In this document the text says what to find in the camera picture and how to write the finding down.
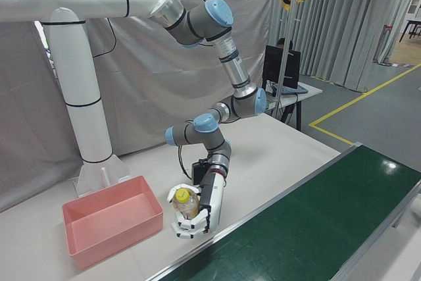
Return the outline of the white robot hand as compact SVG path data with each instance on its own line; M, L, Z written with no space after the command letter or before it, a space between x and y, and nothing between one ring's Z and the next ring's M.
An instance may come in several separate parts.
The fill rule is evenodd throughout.
M218 172L206 173L198 188L187 184L178 184L170 189L167 202L170 203L176 190L191 189L200 194L199 214L191 220L185 219L181 212L176 211L176 222L171 224L176 236L181 239L193 239L203 234L217 231L220 222L225 180Z

